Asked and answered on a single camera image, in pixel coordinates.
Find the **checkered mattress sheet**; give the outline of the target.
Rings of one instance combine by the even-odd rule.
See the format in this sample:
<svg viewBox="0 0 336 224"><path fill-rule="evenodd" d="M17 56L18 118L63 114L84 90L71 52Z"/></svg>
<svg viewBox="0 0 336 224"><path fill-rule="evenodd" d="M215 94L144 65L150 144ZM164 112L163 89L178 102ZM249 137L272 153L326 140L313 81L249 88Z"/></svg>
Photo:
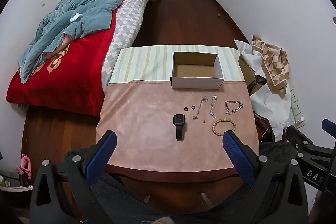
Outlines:
<svg viewBox="0 0 336 224"><path fill-rule="evenodd" d="M117 10L114 34L102 65L101 83L103 92L106 92L120 51L131 47L137 37L148 1L124 0Z"/></svg>

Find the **pink slipper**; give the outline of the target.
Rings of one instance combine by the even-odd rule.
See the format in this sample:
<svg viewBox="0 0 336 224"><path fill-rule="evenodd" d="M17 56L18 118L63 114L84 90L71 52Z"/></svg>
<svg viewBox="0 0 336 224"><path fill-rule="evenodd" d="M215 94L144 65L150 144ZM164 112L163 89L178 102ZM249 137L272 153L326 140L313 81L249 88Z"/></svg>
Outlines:
<svg viewBox="0 0 336 224"><path fill-rule="evenodd" d="M31 160L25 154L21 155L20 166L17 168L17 172L20 176L27 175L27 178L32 179L32 168L31 168Z"/></svg>

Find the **white cardboard box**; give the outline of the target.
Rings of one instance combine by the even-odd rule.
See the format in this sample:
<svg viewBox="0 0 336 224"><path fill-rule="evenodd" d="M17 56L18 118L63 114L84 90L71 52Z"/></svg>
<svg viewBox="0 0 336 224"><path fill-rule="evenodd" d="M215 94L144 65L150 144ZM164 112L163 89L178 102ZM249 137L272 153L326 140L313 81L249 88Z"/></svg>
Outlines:
<svg viewBox="0 0 336 224"><path fill-rule="evenodd" d="M201 52L174 52L173 89L218 90L224 81L219 55Z"/></svg>

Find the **brown geometric patterned bag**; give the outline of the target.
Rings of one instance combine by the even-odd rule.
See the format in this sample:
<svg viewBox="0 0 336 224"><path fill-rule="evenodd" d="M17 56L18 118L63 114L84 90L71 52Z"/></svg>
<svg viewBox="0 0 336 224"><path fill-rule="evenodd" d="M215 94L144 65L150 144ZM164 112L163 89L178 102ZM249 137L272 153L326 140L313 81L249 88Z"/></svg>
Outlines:
<svg viewBox="0 0 336 224"><path fill-rule="evenodd" d="M287 53L278 46L252 36L252 49L260 53L262 70L271 92L284 98L289 82L289 61Z"/></svg>

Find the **white wall power socket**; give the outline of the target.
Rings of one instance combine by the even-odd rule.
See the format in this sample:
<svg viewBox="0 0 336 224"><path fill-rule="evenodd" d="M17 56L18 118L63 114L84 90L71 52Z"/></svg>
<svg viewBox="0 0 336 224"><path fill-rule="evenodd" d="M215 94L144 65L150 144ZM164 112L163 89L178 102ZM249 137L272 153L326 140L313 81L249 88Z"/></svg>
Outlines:
<svg viewBox="0 0 336 224"><path fill-rule="evenodd" d="M291 94L291 111L294 117L295 126L296 128L300 128L305 125L305 117L303 115L303 111L300 106L295 87L291 83L289 83L289 87L290 87L290 94Z"/></svg>

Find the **black smartwatch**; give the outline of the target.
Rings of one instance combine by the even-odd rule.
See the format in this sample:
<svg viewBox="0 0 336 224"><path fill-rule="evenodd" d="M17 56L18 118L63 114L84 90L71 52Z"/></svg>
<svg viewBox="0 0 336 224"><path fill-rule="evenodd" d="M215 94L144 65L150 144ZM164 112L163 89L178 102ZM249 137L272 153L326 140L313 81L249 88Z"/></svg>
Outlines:
<svg viewBox="0 0 336 224"><path fill-rule="evenodd" d="M175 114L173 117L173 125L175 125L175 138L177 141L183 140L183 127L186 123L186 118L183 114Z"/></svg>

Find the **red bed blanket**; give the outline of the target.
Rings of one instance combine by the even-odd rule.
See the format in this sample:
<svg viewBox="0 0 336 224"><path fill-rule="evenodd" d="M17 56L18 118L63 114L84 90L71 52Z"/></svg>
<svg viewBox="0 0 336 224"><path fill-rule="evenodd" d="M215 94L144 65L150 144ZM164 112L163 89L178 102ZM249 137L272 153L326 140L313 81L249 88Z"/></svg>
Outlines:
<svg viewBox="0 0 336 224"><path fill-rule="evenodd" d="M7 102L98 116L105 97L102 65L114 34L116 13L112 14L110 29L70 43L25 84L15 73L7 89Z"/></svg>

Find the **striped green beige cloth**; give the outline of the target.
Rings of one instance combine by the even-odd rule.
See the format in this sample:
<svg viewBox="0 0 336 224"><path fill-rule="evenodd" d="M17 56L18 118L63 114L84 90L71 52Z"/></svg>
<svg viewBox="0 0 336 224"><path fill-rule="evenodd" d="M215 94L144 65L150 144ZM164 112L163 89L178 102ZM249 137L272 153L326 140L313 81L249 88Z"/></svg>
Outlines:
<svg viewBox="0 0 336 224"><path fill-rule="evenodd" d="M244 81L239 66L240 52L233 48L202 45L161 45L121 50L109 83L133 80L168 81L173 72L173 53L215 53L219 57L225 81Z"/></svg>

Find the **teal blue quilt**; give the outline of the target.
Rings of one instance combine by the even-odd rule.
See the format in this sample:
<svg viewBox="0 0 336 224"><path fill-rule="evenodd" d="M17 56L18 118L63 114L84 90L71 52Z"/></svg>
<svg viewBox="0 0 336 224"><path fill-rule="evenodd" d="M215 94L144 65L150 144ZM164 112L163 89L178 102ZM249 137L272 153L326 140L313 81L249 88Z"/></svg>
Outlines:
<svg viewBox="0 0 336 224"><path fill-rule="evenodd" d="M39 23L35 36L18 59L21 83L68 44L108 30L122 0L61 0Z"/></svg>

